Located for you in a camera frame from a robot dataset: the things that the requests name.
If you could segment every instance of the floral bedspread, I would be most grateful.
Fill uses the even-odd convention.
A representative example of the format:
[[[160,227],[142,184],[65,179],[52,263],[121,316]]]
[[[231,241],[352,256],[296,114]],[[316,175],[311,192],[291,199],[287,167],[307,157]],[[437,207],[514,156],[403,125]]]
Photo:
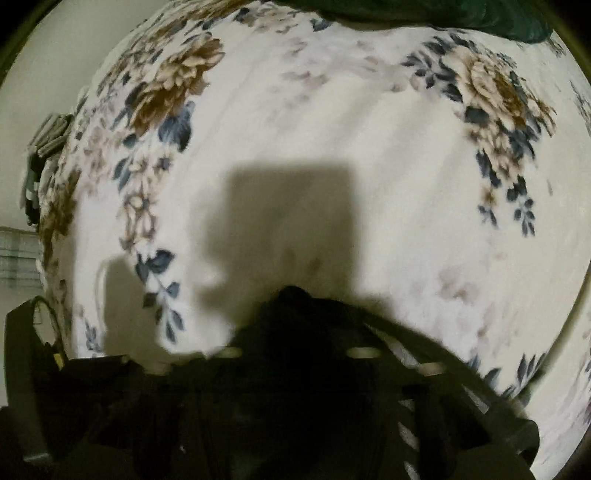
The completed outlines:
[[[93,78],[41,199],[68,353],[159,370],[295,284],[428,334],[513,397],[591,258],[590,95],[556,34],[170,2]]]

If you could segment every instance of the white wall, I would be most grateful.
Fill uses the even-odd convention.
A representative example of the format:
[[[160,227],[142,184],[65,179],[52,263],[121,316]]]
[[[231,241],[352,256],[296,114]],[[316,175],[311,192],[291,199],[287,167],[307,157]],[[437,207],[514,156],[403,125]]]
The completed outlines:
[[[17,208],[23,152],[48,113],[67,113],[103,59],[166,0],[62,0],[35,29],[0,87],[0,226]]]

